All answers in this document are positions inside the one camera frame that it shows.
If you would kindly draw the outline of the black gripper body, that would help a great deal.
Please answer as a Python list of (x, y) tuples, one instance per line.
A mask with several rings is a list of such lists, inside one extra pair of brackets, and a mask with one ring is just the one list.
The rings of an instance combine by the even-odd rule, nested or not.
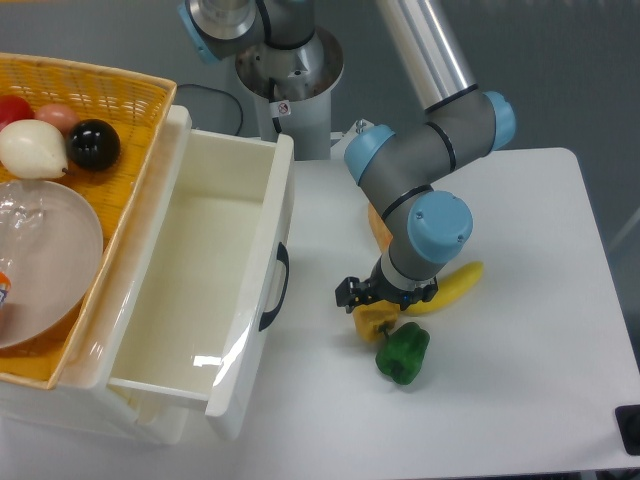
[(364, 281), (364, 284), (362, 300), (365, 305), (387, 301), (397, 305), (400, 310), (406, 310), (409, 306), (423, 300), (424, 289), (422, 287), (403, 290), (392, 285), (384, 276), (371, 276)]

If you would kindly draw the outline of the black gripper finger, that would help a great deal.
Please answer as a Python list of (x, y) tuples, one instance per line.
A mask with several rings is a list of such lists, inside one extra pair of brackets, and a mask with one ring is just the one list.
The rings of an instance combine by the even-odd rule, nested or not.
[(346, 313), (352, 313), (361, 304), (362, 282), (357, 277), (346, 277), (336, 287), (334, 294), (336, 306), (343, 308)]
[(432, 299), (434, 298), (434, 296), (436, 295), (436, 293), (439, 290), (439, 286), (438, 286), (438, 281), (436, 277), (433, 277), (431, 279), (429, 279), (428, 281), (426, 281), (424, 284), (418, 286), (413, 294), (412, 294), (412, 298), (413, 298), (413, 302), (414, 303), (418, 303), (418, 302), (426, 302), (429, 303), (432, 301)]

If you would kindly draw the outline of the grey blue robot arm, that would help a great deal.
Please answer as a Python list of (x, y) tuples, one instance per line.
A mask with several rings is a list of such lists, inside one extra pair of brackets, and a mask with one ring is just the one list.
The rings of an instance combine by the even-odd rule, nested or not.
[[(433, 299), (437, 274), (473, 227), (466, 204), (433, 183), (504, 147), (516, 130), (509, 102), (478, 88), (438, 2), (377, 7), (425, 121), (409, 135), (367, 128), (345, 148), (353, 180), (392, 235), (367, 279), (349, 277), (336, 288), (336, 303), (347, 311)], [(203, 61), (234, 59), (263, 139), (289, 136), (303, 160), (328, 155), (330, 94), (344, 60), (336, 39), (316, 24), (312, 2), (184, 1), (178, 12)]]

